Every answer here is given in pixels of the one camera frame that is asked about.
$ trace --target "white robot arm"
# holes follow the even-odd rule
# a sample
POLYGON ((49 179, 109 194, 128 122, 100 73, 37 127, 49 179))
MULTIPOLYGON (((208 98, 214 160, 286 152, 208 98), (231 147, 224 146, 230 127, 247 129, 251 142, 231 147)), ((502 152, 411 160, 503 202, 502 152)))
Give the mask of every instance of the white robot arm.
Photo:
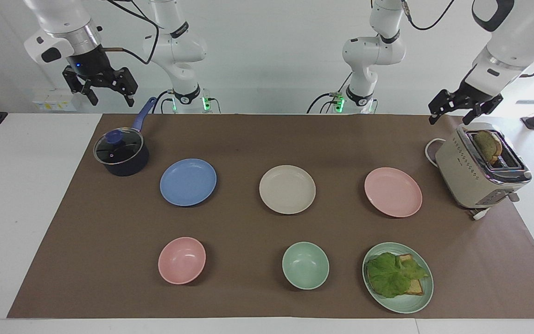
MULTIPOLYGON (((168 74, 174 92, 176 110, 187 113, 208 112, 206 93, 197 83, 193 68, 188 63, 201 61, 207 54, 207 44, 189 31, 177 0, 150 0, 156 23, 161 27, 152 61, 168 74)), ((144 51, 150 53, 153 39, 144 40, 144 51)))
POLYGON ((351 67, 352 78, 343 87, 344 106, 340 112, 368 112, 378 75, 372 65, 392 65, 405 57, 405 44, 399 31, 403 15, 401 0, 375 0, 370 25, 376 37, 350 39, 343 46, 343 59, 351 67))
POLYGON ((492 37, 457 91, 444 89, 428 104, 431 124, 458 109, 471 109, 465 124, 491 113, 502 101, 502 89, 534 62, 534 0, 474 0, 472 12, 492 37))
POLYGON ((107 87, 133 106, 137 83, 127 67, 114 70, 102 48, 99 31, 81 0, 24 0, 34 12, 40 30, 24 42, 30 57, 38 64, 65 58, 69 62, 63 76, 73 93, 86 95, 96 105, 91 87, 107 87))

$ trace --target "lettuce leaf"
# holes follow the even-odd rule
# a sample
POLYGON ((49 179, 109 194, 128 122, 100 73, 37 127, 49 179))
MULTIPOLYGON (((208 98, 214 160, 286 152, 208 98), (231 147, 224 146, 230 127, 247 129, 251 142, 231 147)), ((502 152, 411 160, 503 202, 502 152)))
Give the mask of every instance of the lettuce leaf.
POLYGON ((368 261, 367 276, 373 290, 386 298, 404 294, 412 279, 427 276, 426 270, 414 260, 401 262, 398 256, 384 252, 368 261))

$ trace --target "blue knob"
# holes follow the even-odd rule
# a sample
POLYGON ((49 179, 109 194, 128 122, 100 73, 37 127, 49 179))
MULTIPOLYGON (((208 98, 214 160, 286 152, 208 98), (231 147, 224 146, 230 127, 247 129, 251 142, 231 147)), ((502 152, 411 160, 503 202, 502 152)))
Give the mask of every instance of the blue knob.
POLYGON ((115 129, 113 131, 108 131, 106 135, 104 135, 104 138, 108 144, 118 144, 123 140, 123 133, 120 130, 115 129))

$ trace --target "brown table mat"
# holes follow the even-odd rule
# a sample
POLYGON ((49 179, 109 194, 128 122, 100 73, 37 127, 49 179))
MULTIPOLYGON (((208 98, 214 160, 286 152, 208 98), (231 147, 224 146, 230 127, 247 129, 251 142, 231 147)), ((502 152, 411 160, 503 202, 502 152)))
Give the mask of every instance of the brown table mat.
POLYGON ((395 241, 419 252, 434 276, 432 301, 413 317, 534 318, 534 241, 514 206, 504 201, 473 222, 424 157, 426 143, 447 138, 458 118, 432 127, 426 116, 149 116, 150 162, 115 177, 93 158, 93 144, 133 118, 102 116, 8 317, 405 317, 379 306, 362 281, 368 249, 395 241), (218 174, 213 195, 195 207, 159 193, 163 171, 184 158, 205 159, 218 174), (261 176, 283 164, 316 182, 300 214, 277 214, 259 197, 261 176), (377 167, 418 182, 417 214, 390 218, 368 202, 364 178, 377 167), (157 258, 181 236, 199 239, 207 262, 176 286, 160 277, 157 258), (297 241, 329 257, 331 273, 316 290, 295 289, 282 273, 297 241))

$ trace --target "white table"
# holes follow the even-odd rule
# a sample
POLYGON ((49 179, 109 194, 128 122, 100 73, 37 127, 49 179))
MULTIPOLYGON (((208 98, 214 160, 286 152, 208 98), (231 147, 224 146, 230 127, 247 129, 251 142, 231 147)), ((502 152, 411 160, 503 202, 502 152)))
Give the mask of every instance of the white table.
MULTIPOLYGON (((534 320, 528 319, 6 320, 98 120, 100 114, 10 114, 0 125, 0 333, 534 332, 534 320)), ((517 120, 485 120, 502 129, 534 173, 534 131, 517 120)), ((534 179, 519 195, 516 207, 534 237, 534 179)))

